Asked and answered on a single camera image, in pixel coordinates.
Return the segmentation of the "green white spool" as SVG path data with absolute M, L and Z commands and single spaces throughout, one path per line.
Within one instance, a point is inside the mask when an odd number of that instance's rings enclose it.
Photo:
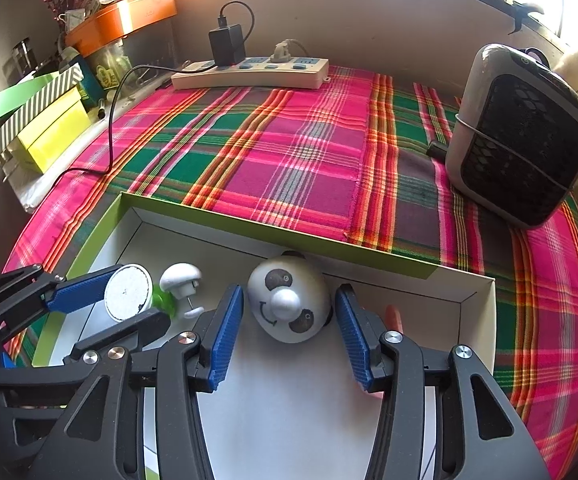
M 127 321 L 149 309 L 163 312 L 172 320 L 193 320 L 205 311 L 204 307 L 192 302 L 200 281 L 201 271 L 190 263 L 172 264 L 163 271 L 157 283 L 140 264 L 124 264 L 106 283 L 103 303 L 106 313 L 115 322 Z

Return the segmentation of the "pink green nail clipper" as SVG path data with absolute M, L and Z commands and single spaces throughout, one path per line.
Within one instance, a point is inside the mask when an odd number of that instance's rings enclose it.
M 384 315 L 385 326 L 388 330 L 395 330 L 401 334 L 404 332 L 403 320 L 402 315 L 400 314 L 400 310 L 398 310 L 392 304 L 389 304 L 385 308 Z

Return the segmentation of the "yellow box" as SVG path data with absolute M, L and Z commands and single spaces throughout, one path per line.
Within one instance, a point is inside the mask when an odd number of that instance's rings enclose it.
M 16 162 L 38 174 L 47 170 L 88 127 L 90 120 L 76 87 L 39 113 L 9 145 Z

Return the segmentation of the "white green cardboard box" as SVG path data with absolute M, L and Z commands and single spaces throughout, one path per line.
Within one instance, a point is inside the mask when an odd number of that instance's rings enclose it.
M 118 196 L 68 268 L 69 276 L 138 263 L 159 278 L 174 263 L 197 266 L 196 304 L 216 307 L 231 284 L 287 250 L 302 254 L 329 290 L 354 288 L 359 304 L 400 310 L 420 346 L 470 347 L 492 365 L 492 278 L 132 194 Z M 269 336 L 243 315 L 224 381 L 199 399 L 206 447 L 219 479 L 360 479 L 380 412 L 356 382 L 339 327 L 302 344 Z

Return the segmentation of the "green striped box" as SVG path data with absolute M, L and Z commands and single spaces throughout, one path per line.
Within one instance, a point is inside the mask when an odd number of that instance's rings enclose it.
M 62 72 L 16 84 L 0 92 L 0 156 L 43 110 L 75 88 L 84 78 L 78 64 Z

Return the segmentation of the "orange box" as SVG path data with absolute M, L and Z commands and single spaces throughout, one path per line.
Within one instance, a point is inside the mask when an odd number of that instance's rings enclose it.
M 175 0 L 120 0 L 91 14 L 65 35 L 64 43 L 87 58 L 116 40 L 176 14 Z

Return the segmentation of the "white power strip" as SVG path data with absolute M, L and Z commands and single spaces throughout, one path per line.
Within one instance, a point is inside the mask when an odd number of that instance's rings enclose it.
M 269 56 L 254 56 L 229 66 L 215 66 L 212 61 L 190 64 L 182 73 L 170 76 L 176 90 L 270 87 L 317 90 L 328 78 L 328 58 L 292 56 L 275 63 Z

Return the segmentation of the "black power adapter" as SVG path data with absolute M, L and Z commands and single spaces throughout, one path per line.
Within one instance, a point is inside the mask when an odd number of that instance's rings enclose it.
M 219 15 L 217 24 L 216 29 L 208 33 L 215 65 L 228 67 L 241 63 L 246 58 L 241 25 L 229 25 L 223 15 Z

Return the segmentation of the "pink green plaid cloth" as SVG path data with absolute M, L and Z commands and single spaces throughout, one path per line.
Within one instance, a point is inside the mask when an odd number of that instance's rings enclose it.
M 452 190 L 426 154 L 458 100 L 335 67 L 316 91 L 154 92 L 46 196 L 8 269 L 64 273 L 123 192 L 484 274 L 496 282 L 495 378 L 550 474 L 578 464 L 578 206 L 523 231 Z

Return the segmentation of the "grey black space heater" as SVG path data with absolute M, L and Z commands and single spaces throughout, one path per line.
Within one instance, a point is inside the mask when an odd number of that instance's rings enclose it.
M 445 169 L 465 196 L 523 229 L 542 226 L 578 178 L 578 94 L 504 44 L 476 52 Z

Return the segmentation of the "beige plug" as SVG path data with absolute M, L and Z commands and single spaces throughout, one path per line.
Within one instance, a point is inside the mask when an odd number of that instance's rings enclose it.
M 287 62 L 289 62 L 290 58 L 292 58 L 292 53 L 291 53 L 292 47 L 298 47 L 301 50 L 301 52 L 306 56 L 310 55 L 308 53 L 306 47 L 304 47 L 304 44 L 302 44 L 302 42 L 299 42 L 298 40 L 293 39 L 293 38 L 287 38 L 285 40 L 278 42 L 278 44 L 275 45 L 275 49 L 274 49 L 274 52 L 272 52 L 272 56 L 270 57 L 270 60 L 273 63 L 287 63 Z

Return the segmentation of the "black window latch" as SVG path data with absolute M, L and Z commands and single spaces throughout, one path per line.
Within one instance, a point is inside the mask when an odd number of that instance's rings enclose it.
M 520 3 L 515 1 L 512 4 L 512 17 L 513 17 L 513 30 L 509 35 L 513 35 L 516 32 L 520 32 L 523 21 L 528 18 L 531 13 L 543 14 L 544 9 L 541 6 L 533 3 Z

